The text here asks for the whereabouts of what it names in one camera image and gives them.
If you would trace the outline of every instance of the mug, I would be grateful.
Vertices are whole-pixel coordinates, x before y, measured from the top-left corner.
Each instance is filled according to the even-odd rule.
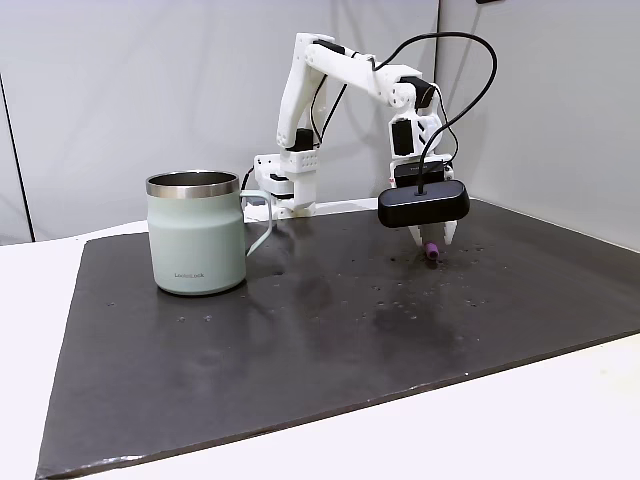
[[[261,197],[269,207],[267,231],[246,251],[240,197]],[[158,286],[178,295],[207,295],[238,285],[245,258],[271,234],[271,199],[240,191],[233,173],[193,170],[147,179],[149,244]]]

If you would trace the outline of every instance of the purple object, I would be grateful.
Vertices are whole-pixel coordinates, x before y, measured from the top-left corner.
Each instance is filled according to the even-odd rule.
[[[427,258],[429,260],[437,260],[440,256],[440,252],[438,251],[438,246],[435,243],[427,243],[424,246],[424,251],[427,254]]]

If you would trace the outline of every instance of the gray wall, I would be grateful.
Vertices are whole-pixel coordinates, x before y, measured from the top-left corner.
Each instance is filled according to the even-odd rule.
[[[0,245],[30,241],[9,125],[0,94]]]
[[[640,249],[640,2],[443,0],[441,30],[495,47],[494,87],[454,128],[456,173],[499,205]],[[451,114],[480,90],[490,59],[438,45]]]
[[[0,0],[0,68],[36,238],[146,215],[144,179],[243,175],[275,132],[296,32],[380,57],[436,27],[437,0]],[[434,44],[398,59],[431,80]],[[339,87],[333,85],[332,102]],[[320,201],[387,185],[391,112],[347,91],[322,148]]]

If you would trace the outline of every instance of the dark gray mat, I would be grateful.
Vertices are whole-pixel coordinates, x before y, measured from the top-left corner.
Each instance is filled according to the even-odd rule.
[[[39,478],[241,440],[640,329],[640,255],[481,202],[435,266],[375,212],[279,222],[248,263],[239,288],[185,299],[155,286],[146,234],[87,244]]]

